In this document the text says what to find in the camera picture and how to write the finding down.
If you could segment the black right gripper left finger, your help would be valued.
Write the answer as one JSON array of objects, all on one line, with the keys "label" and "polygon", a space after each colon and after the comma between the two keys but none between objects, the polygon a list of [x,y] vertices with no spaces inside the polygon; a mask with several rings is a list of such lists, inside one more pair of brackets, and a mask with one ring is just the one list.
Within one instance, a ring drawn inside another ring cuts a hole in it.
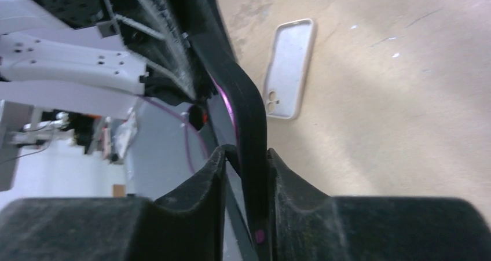
[{"label": "black right gripper left finger", "polygon": [[1,212],[2,260],[221,260],[225,151],[145,197],[24,198]]}]

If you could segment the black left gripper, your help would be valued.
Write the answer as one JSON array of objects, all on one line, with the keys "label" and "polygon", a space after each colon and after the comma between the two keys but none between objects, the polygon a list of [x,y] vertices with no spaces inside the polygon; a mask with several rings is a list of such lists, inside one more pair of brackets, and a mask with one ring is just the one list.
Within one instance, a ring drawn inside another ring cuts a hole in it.
[{"label": "black left gripper", "polygon": [[145,96],[178,105],[202,104],[210,95],[211,82],[185,36],[179,0],[33,1],[75,30],[97,25],[119,35],[146,65],[138,77]]}]

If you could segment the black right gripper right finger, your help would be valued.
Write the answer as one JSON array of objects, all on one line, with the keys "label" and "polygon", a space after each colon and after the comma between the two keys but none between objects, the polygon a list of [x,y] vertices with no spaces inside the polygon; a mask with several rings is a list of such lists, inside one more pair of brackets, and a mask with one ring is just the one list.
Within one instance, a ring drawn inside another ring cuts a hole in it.
[{"label": "black right gripper right finger", "polygon": [[453,197],[329,196],[273,150],[275,260],[489,260],[490,229]]}]

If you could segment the black phone case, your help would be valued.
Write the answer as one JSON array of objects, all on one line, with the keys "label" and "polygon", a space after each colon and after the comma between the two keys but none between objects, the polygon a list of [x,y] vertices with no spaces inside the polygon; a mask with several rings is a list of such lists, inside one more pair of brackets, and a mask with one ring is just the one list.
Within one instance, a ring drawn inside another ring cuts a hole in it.
[{"label": "black phone case", "polygon": [[265,109],[256,85],[235,60],[216,0],[184,0],[190,46],[231,109],[244,206],[259,260],[273,260]]}]

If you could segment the purple phone black screen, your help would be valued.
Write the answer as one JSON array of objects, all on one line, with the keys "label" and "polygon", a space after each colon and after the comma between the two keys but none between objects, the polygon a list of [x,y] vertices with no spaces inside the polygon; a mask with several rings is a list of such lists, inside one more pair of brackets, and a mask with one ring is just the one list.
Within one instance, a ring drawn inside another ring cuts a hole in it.
[{"label": "purple phone black screen", "polygon": [[268,238],[268,215],[266,189],[266,120],[264,111],[259,111],[261,98],[251,79],[239,74],[239,82],[252,92],[246,95],[237,84],[225,79],[212,79],[218,89],[233,127],[234,140],[229,160],[233,177],[232,197],[237,201],[242,225],[253,245],[264,245]]}]

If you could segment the white phone case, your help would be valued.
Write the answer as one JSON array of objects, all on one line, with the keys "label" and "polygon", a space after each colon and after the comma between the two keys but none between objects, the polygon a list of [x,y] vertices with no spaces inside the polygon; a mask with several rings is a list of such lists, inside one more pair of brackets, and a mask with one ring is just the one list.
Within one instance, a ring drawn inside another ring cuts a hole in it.
[{"label": "white phone case", "polygon": [[312,19],[277,27],[263,83],[262,97],[268,117],[291,120],[298,116],[315,37],[316,24]]}]

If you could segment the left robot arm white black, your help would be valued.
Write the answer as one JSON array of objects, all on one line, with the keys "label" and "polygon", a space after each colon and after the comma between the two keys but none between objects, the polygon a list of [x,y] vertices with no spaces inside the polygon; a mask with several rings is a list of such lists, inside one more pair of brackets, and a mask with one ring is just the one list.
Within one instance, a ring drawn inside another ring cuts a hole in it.
[{"label": "left robot arm white black", "polygon": [[[63,81],[169,105],[205,106],[214,87],[175,0],[1,0],[1,81]],[[28,30],[95,28],[120,50],[44,40]]]}]

